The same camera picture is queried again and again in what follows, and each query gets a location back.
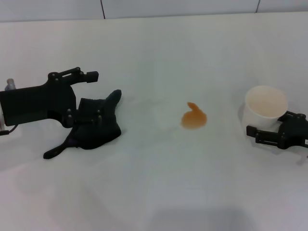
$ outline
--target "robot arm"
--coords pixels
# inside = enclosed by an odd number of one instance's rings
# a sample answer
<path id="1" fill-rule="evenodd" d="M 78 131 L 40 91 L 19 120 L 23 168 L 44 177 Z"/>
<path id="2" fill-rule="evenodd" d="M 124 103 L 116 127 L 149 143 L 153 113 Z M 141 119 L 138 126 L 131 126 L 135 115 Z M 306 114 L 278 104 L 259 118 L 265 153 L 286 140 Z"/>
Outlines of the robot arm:
<path id="1" fill-rule="evenodd" d="M 47 82 L 41 86 L 0 91 L 2 119 L 7 126 L 43 119 L 55 119 L 65 128 L 71 128 L 74 124 L 99 124 L 102 118 L 99 113 L 91 116 L 78 113 L 71 87 L 81 82 L 97 82 L 98 75 L 96 71 L 84 74 L 76 67 L 60 73 L 49 73 Z M 0 131 L 0 135 L 9 133 L 7 130 Z"/>

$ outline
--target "cable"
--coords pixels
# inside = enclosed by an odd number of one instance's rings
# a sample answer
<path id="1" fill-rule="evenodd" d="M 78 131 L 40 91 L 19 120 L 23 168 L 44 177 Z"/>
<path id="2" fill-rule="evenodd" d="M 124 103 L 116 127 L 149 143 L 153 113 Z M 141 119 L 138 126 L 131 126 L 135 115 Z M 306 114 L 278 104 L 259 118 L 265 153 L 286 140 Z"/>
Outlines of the cable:
<path id="1" fill-rule="evenodd" d="M 13 132 L 13 131 L 17 128 L 17 126 L 18 126 L 18 125 L 15 125 L 14 128 L 12 128 L 11 130 L 9 130 L 9 134 L 10 134 L 11 132 Z"/>
<path id="2" fill-rule="evenodd" d="M 256 12 L 255 12 L 255 13 L 258 13 L 258 9 L 259 9 L 260 2 L 261 2 L 261 0 L 259 0 L 259 2 L 258 2 L 258 6 L 257 6 L 257 9 L 256 9 Z"/>
<path id="3" fill-rule="evenodd" d="M 106 19 L 102 0 L 101 0 L 101 6 L 102 6 L 102 11 L 103 11 L 104 19 Z"/>

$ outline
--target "white wall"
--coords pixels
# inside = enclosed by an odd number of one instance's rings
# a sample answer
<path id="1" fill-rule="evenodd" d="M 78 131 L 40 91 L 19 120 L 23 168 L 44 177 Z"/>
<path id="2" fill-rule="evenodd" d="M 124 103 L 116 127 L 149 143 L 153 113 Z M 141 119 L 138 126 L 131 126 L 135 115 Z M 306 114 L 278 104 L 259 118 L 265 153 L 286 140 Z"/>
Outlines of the white wall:
<path id="1" fill-rule="evenodd" d="M 254 13 L 258 0 L 103 0 L 106 18 Z"/>
<path id="2" fill-rule="evenodd" d="M 308 11 L 308 0 L 261 0 L 258 13 Z"/>
<path id="3" fill-rule="evenodd" d="M 0 22 L 103 19 L 100 0 L 0 0 Z"/>

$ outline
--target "orange spill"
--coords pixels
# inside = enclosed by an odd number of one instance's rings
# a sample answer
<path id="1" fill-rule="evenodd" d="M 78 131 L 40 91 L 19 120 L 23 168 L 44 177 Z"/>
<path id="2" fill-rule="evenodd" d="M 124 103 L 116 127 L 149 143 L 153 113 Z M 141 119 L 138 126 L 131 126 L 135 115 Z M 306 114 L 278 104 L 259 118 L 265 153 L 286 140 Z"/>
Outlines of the orange spill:
<path id="1" fill-rule="evenodd" d="M 194 103 L 187 103 L 187 105 L 191 111 L 183 115 L 181 125 L 187 129 L 196 129 L 204 126 L 207 122 L 206 114 Z"/>

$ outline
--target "black fabric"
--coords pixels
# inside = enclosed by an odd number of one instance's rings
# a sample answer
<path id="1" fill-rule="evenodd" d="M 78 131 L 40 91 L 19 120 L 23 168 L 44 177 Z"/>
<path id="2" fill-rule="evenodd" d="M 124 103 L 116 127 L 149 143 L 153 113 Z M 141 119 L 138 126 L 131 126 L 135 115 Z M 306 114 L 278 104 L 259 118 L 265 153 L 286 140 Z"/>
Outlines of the black fabric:
<path id="1" fill-rule="evenodd" d="M 105 100 L 91 100 L 82 98 L 78 113 L 81 116 L 92 116 L 100 111 L 102 123 L 74 125 L 65 141 L 58 147 L 46 152 L 44 159 L 51 159 L 59 155 L 68 147 L 95 149 L 121 135 L 121 129 L 116 122 L 116 105 L 121 99 L 121 90 L 113 91 Z"/>

